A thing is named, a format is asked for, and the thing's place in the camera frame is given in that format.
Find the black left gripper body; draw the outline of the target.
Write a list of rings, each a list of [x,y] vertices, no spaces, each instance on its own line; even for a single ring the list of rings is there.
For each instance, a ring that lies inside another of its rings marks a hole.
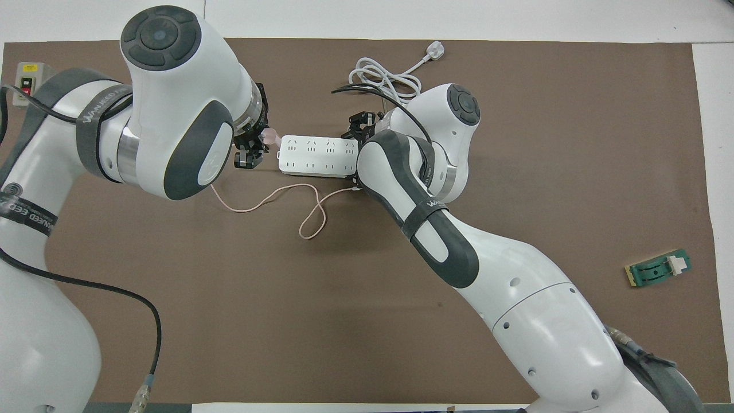
[[[251,97],[247,107],[247,138],[257,138],[268,127],[267,95],[262,83],[252,83],[251,86]]]

